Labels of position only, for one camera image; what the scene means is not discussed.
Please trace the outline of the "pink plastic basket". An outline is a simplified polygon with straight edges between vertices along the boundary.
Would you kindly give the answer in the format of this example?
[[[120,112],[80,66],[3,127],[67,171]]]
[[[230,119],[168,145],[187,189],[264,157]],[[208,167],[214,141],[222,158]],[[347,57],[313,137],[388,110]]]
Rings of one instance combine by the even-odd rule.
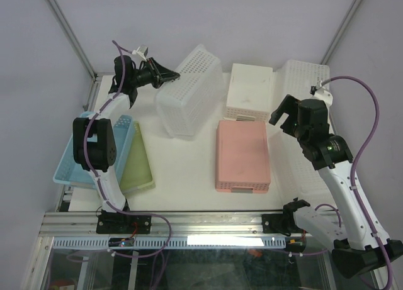
[[[218,192],[268,192],[271,170],[266,123],[221,120],[215,145],[215,189]]]

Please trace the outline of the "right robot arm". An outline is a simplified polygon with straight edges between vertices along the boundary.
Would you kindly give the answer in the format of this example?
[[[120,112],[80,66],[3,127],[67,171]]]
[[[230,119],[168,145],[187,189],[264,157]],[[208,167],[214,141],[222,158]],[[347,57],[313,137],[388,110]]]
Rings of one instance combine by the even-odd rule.
[[[344,225],[333,225],[310,203],[296,198],[283,206],[274,229],[284,235],[298,229],[313,235],[330,251],[338,271],[347,279],[381,267],[386,267],[392,278],[391,263],[402,256],[402,242],[389,237],[371,210],[353,172],[353,156],[346,141],[329,131],[325,102],[286,95],[269,123],[277,124],[283,114],[287,118],[280,128],[298,141],[329,189]]]

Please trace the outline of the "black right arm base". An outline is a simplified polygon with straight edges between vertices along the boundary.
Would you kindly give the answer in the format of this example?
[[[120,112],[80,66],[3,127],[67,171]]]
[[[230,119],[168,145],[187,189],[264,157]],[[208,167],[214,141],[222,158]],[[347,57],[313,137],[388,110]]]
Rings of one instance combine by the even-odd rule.
[[[263,233],[280,233],[290,237],[292,233],[302,233],[294,220],[294,213],[304,207],[310,207],[310,203],[303,199],[295,198],[292,202],[283,205],[280,213],[264,213],[261,215],[261,224]]]

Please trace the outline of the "large white perforated basket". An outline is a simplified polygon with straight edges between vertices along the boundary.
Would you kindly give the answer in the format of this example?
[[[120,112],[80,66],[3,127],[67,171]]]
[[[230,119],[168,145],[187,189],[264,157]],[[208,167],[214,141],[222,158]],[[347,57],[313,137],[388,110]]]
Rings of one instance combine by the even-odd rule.
[[[310,88],[330,78],[330,68],[328,65],[287,60],[275,74],[274,97],[275,103],[279,105],[287,94],[299,100],[312,97]]]

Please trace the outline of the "light blue plastic basket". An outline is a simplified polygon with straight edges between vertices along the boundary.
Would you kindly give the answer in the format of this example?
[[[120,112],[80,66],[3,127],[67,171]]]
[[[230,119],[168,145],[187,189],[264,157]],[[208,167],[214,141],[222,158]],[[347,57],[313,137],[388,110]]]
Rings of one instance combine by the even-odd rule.
[[[118,182],[120,182],[133,136],[135,135],[133,118],[127,115],[121,115],[113,126],[113,132],[116,144],[116,161],[114,163],[114,168],[116,178]],[[72,136],[70,137],[62,158],[56,168],[53,180],[55,183],[66,186],[96,189],[91,176],[74,160]]]

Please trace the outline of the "cream white small basket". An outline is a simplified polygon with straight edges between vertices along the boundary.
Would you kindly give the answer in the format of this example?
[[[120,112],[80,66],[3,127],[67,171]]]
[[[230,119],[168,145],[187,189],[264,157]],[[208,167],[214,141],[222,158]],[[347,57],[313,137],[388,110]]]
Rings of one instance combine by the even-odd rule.
[[[267,122],[274,82],[271,67],[233,64],[224,119]]]

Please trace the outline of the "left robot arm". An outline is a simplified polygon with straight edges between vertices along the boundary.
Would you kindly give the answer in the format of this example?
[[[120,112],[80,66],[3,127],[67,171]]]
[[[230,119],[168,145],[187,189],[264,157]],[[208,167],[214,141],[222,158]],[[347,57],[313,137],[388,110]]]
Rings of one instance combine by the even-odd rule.
[[[117,147],[113,127],[135,103],[138,88],[151,85],[158,89],[164,83],[180,77],[150,57],[136,67],[128,55],[114,59],[115,75],[103,105],[87,117],[78,117],[72,124],[74,161],[93,179],[102,209],[113,213],[110,225],[125,232],[132,225],[132,217],[125,211],[127,199],[123,195],[115,172]]]

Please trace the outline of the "translucent white shallow basket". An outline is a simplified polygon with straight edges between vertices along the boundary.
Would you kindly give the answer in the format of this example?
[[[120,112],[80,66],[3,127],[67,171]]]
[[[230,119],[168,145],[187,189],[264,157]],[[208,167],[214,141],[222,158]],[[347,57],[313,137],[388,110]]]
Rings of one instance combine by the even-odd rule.
[[[194,137],[225,95],[221,61],[199,44],[179,64],[180,77],[155,96],[157,113],[169,136]]]

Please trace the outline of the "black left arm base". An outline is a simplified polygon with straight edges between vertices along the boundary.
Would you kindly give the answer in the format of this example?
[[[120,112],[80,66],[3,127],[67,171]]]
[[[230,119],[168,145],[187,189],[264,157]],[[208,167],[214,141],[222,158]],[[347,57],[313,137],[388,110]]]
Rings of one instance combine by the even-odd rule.
[[[97,234],[132,234],[146,235],[150,233],[151,216],[124,215],[121,213],[109,213],[104,210],[97,215]]]

